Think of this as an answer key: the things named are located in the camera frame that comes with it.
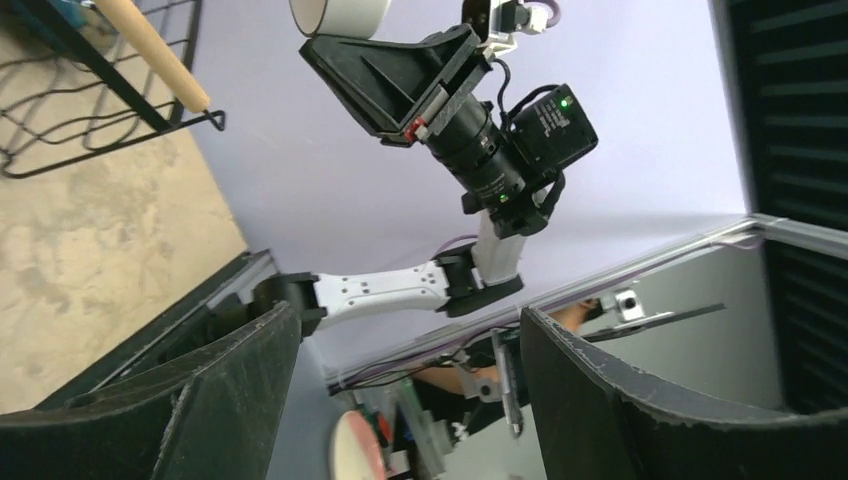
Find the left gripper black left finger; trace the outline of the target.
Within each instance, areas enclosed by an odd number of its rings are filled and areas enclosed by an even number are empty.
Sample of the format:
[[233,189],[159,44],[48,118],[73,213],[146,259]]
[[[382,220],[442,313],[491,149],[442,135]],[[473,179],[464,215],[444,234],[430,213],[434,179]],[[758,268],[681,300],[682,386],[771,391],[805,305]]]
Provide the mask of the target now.
[[262,479],[301,342],[286,303],[55,409],[1,418],[5,479]]

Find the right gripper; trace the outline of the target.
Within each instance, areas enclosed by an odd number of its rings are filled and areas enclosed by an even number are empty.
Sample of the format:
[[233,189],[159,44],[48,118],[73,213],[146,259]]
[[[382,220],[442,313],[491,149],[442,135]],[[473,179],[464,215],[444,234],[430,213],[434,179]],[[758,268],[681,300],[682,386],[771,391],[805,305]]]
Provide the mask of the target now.
[[371,136],[424,144],[473,196],[517,196],[527,181],[518,154],[474,88],[494,62],[468,25],[419,43],[318,35],[299,49]]

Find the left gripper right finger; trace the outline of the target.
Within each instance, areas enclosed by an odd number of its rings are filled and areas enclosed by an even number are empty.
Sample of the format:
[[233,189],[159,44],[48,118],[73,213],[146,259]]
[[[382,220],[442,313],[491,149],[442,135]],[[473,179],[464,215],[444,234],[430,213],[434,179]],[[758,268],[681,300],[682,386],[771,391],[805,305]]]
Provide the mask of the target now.
[[637,368],[533,307],[521,353],[551,479],[843,479],[847,413],[719,399]]

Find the white two-handled soup cup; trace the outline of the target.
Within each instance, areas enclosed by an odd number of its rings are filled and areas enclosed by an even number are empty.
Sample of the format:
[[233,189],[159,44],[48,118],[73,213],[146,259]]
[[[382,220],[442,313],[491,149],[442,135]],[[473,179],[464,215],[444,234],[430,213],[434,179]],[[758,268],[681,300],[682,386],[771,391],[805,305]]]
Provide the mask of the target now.
[[391,0],[290,0],[298,30],[306,37],[331,35],[370,39],[378,30]]

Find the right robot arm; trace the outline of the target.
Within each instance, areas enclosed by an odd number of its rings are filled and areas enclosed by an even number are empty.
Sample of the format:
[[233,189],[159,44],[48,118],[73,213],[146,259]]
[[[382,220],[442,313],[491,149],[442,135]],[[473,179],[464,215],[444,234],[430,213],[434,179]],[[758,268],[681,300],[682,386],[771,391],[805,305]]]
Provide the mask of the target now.
[[526,239],[548,226],[566,169],[599,142],[573,89],[542,85],[512,108],[477,99],[474,88],[499,59],[467,25],[418,43],[317,35],[300,55],[381,144],[424,145],[463,187],[463,212],[479,217],[479,229],[471,242],[403,269],[273,275],[253,289],[248,312],[287,306],[309,336],[395,311],[457,318],[520,291]]

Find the red round object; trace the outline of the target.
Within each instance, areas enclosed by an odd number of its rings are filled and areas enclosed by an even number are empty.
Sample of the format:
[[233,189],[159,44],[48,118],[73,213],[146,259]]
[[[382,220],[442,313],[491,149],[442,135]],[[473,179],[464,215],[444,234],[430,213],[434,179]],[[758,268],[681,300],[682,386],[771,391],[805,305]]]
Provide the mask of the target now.
[[328,463],[333,480],[386,480],[382,448],[366,418],[356,410],[340,416],[330,440]]

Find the black slatted panel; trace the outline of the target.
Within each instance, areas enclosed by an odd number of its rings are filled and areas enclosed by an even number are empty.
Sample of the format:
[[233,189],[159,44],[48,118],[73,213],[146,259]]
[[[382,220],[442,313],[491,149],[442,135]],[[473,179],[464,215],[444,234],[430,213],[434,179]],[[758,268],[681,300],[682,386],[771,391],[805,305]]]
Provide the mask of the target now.
[[[755,209],[847,228],[847,5],[728,1]],[[847,404],[847,263],[770,241],[766,274],[787,406]]]

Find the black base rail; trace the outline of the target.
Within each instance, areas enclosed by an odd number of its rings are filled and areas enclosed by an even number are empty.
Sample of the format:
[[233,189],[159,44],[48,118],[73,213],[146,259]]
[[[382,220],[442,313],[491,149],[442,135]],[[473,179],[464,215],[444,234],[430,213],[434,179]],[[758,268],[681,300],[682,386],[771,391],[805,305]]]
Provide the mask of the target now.
[[74,397],[158,366],[178,343],[205,329],[211,318],[247,305],[252,300],[252,289],[278,272],[270,251],[243,253],[36,407],[58,408]]

